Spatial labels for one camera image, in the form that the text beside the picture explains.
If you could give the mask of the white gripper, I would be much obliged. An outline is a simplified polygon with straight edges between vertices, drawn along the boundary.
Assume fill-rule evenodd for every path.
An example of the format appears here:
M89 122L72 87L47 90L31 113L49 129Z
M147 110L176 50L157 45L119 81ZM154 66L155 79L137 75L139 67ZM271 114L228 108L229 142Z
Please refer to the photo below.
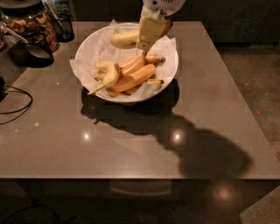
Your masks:
M172 28L172 21L165 16L175 14L185 1L143 0L136 47L147 53Z

